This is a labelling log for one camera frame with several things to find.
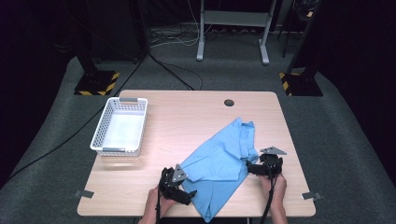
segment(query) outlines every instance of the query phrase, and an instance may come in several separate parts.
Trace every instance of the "folded garment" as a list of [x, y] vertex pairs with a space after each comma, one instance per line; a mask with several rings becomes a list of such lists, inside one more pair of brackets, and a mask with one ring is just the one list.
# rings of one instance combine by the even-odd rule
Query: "folded garment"
[[256, 163], [254, 124], [234, 120], [200, 145], [180, 166], [189, 177], [182, 183], [197, 211], [209, 222], [248, 176], [246, 161]]

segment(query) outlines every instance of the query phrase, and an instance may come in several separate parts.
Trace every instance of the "person's right hand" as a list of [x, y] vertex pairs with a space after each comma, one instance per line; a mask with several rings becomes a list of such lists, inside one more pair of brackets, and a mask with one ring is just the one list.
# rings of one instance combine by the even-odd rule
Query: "person's right hand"
[[[271, 190], [271, 180], [267, 176], [259, 175], [260, 182], [262, 182], [262, 191], [265, 199], [268, 201], [269, 191]], [[288, 223], [286, 219], [286, 211], [283, 206], [283, 198], [285, 197], [287, 181], [282, 174], [277, 175], [277, 180], [273, 180], [275, 184], [273, 200], [271, 202], [271, 217], [274, 224]]]

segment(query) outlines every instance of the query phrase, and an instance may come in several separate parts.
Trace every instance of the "person's left hand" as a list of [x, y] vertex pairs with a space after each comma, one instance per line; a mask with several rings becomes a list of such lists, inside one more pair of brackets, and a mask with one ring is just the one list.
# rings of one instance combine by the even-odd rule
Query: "person's left hand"
[[[157, 202], [158, 202], [158, 186], [155, 189], [148, 191], [148, 200], [146, 201], [145, 213], [140, 219], [139, 224], [155, 224], [157, 219]], [[163, 196], [160, 198], [161, 213], [160, 218], [163, 217], [169, 208], [174, 205], [175, 201], [165, 199]]]

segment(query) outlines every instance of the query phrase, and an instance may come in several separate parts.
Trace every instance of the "wooden tabletop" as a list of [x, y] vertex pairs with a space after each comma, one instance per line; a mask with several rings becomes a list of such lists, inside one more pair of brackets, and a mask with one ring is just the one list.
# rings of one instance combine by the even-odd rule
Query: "wooden tabletop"
[[[279, 101], [268, 91], [122, 91], [120, 97], [148, 99], [148, 115], [139, 157], [97, 156], [78, 205], [81, 216], [143, 215], [149, 189], [158, 185], [164, 167], [182, 163], [203, 142], [236, 118], [255, 124], [255, 148], [278, 147], [288, 180], [284, 205], [288, 217], [316, 213]], [[232, 100], [233, 106], [224, 101]], [[259, 178], [250, 174], [217, 217], [261, 217], [266, 201]], [[199, 217], [191, 203], [176, 204], [167, 217]]]

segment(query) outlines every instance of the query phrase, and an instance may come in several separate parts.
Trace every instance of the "black stand base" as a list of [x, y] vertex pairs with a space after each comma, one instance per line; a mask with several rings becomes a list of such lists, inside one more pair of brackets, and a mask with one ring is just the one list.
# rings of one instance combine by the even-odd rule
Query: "black stand base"
[[283, 89], [288, 96], [323, 96], [318, 83], [312, 78], [306, 80], [300, 74], [279, 74]]
[[119, 75], [114, 71], [97, 71], [93, 76], [85, 73], [75, 88], [75, 95], [109, 95]]

